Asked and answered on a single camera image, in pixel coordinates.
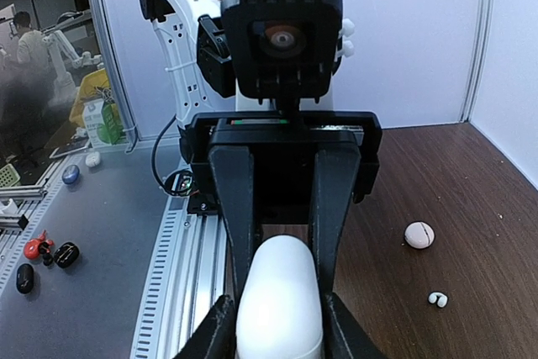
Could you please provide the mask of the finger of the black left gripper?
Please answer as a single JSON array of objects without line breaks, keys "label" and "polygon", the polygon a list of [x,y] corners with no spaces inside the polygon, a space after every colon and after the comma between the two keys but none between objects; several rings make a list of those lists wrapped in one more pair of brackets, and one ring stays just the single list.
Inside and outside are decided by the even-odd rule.
[{"label": "finger of the black left gripper", "polygon": [[322,145],[315,154],[309,245],[322,292],[333,290],[338,246],[360,159],[355,145]]},{"label": "finger of the black left gripper", "polygon": [[209,162],[231,250],[234,295],[240,296],[256,250],[255,161],[246,146],[217,145]]}]

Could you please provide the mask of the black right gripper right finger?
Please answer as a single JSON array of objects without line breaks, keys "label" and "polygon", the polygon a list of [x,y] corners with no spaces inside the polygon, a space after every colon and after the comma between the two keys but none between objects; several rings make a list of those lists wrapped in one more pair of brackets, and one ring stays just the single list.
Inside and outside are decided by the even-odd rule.
[{"label": "black right gripper right finger", "polygon": [[322,310],[325,358],[386,358],[336,293],[323,295]]}]

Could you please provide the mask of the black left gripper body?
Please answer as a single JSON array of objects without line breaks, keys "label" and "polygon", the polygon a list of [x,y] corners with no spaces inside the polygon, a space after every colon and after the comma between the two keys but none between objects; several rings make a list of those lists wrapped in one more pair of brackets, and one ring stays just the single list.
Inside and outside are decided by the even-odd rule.
[{"label": "black left gripper body", "polygon": [[306,111],[291,121],[278,113],[200,113],[182,129],[180,151],[193,173],[190,214],[220,211],[209,150],[246,145],[255,161],[255,209],[264,224],[302,224],[309,215],[314,155],[341,132],[354,135],[361,160],[351,193],[360,203],[372,192],[379,170],[382,127],[372,112]]}]

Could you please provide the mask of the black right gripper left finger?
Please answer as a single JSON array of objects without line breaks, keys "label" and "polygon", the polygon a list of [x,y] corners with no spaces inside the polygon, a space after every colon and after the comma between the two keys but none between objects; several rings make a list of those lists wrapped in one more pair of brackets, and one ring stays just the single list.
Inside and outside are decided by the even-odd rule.
[{"label": "black right gripper left finger", "polygon": [[173,359],[225,359],[235,357],[235,302],[219,296],[203,321]]}]

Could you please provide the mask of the white oval charging case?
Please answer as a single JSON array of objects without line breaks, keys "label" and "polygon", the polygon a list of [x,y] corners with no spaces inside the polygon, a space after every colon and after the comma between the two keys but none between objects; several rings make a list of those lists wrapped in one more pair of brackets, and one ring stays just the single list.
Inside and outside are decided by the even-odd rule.
[{"label": "white oval charging case", "polygon": [[236,320],[238,358],[321,358],[323,319],[314,259],[291,235],[257,249]]}]

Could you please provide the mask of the white clip-on earbud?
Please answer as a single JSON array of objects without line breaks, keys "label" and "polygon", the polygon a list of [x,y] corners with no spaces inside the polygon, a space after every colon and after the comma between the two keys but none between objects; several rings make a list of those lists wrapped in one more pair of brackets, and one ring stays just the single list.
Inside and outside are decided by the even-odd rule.
[{"label": "white clip-on earbud", "polygon": [[428,296],[428,302],[442,309],[448,304],[448,296],[442,292],[431,292]]}]

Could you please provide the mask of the pink earbud charging case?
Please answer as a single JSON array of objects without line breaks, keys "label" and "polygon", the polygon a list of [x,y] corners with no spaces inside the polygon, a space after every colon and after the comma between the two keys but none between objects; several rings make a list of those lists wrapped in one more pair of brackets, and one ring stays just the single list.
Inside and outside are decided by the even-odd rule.
[{"label": "pink earbud charging case", "polygon": [[423,221],[409,224],[404,231],[405,242],[416,250],[430,247],[435,241],[435,232],[431,226]]}]

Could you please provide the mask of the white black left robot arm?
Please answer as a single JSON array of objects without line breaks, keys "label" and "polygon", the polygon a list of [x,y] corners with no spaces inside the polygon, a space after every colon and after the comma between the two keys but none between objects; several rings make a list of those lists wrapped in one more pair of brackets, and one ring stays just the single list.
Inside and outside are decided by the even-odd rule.
[{"label": "white black left robot arm", "polygon": [[190,214],[226,228],[241,295],[261,226],[304,223],[329,293],[351,203],[371,193],[382,129],[372,112],[319,105],[352,51],[343,0],[140,0],[166,58],[186,173],[161,179]]}]

